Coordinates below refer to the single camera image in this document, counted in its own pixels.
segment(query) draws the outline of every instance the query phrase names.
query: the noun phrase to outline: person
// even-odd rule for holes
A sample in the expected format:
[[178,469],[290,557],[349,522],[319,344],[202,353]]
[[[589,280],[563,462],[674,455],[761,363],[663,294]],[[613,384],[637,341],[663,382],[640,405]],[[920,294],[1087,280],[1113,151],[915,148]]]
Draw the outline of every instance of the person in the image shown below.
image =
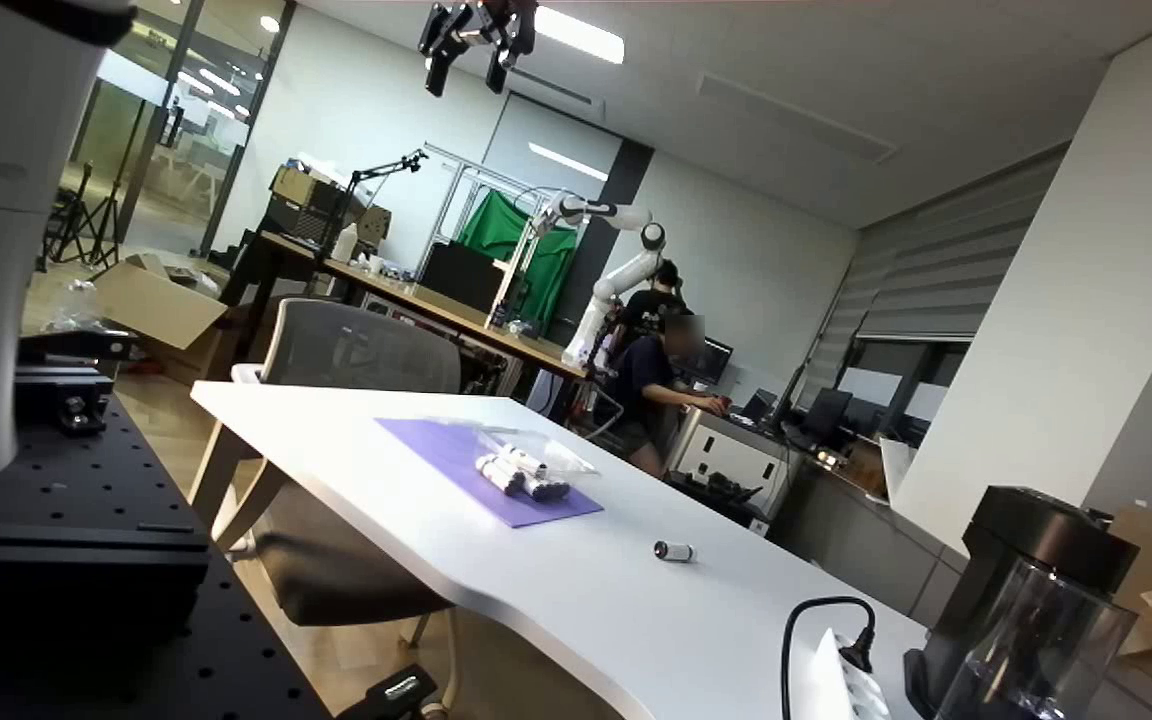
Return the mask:
[[684,304],[684,278],[674,260],[663,260],[651,274],[651,283],[634,294],[629,304],[618,313],[618,325],[608,328],[608,335],[598,353],[598,370],[618,370],[622,353],[634,341],[648,335],[663,310],[690,310]]
[[618,455],[629,455],[640,474],[663,475],[660,429],[668,408],[723,414],[730,395],[677,390],[674,359],[691,350],[698,317],[690,310],[663,310],[657,331],[634,341],[608,382],[608,395],[626,408],[600,436]]

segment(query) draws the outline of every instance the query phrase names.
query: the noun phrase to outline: ceiling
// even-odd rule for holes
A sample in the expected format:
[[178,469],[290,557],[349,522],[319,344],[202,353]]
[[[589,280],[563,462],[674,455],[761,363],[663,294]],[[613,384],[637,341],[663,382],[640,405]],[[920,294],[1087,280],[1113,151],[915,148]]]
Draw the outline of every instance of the ceiling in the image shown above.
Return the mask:
[[[1073,142],[1152,0],[544,0],[629,40],[540,38],[511,84],[813,216],[867,230]],[[412,47],[426,0],[305,0]],[[457,69],[481,72],[483,47]]]

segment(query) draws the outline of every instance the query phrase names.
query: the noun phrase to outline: purple mat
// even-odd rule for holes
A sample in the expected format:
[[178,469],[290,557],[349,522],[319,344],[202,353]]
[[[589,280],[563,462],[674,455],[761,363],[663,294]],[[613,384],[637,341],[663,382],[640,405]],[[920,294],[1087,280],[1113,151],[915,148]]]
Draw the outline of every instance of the purple mat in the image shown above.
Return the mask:
[[475,474],[475,462],[491,453],[491,445],[468,426],[441,422],[382,422],[398,441],[404,441],[416,455],[426,455],[446,482],[463,487],[481,509],[501,517],[509,528],[554,523],[570,517],[600,511],[598,499],[570,487],[570,495],[538,505],[532,495],[506,495]]

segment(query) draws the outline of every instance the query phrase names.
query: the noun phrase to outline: white table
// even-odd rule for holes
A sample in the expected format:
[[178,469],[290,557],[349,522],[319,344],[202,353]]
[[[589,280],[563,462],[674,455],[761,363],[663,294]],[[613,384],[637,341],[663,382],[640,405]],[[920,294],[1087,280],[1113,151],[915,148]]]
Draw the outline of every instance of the white table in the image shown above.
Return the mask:
[[[509,625],[626,715],[775,720],[785,615],[807,597],[853,594],[517,399],[240,384],[196,384],[192,395],[215,415],[211,455],[262,453],[429,589]],[[377,426],[394,415],[550,433],[598,469],[582,491],[604,511],[509,528]],[[202,522],[220,511],[220,475],[202,469]],[[657,540],[691,546],[698,564],[660,564]],[[915,715],[901,653],[920,648],[925,630],[878,612],[878,679],[895,715]],[[817,644],[829,625],[856,638],[863,622],[819,607],[795,639]]]

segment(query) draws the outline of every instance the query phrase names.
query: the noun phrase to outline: power cord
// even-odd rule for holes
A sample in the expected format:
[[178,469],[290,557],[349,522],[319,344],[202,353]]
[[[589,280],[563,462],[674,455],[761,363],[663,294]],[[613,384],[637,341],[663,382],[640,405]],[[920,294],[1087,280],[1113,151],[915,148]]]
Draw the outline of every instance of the power cord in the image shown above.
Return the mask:
[[878,630],[879,630],[878,612],[874,612],[860,597],[813,597],[813,602],[802,602],[802,605],[787,612],[785,638],[781,638],[781,715],[785,715],[785,720],[794,720],[794,714],[787,714],[787,648],[794,648],[794,630],[802,625],[802,615],[803,615],[807,607],[833,607],[833,605],[856,605],[856,607],[863,607],[863,634],[860,634],[849,648],[842,648],[842,656],[843,656],[853,669],[874,672],[867,648],[874,648],[874,638],[878,638]]

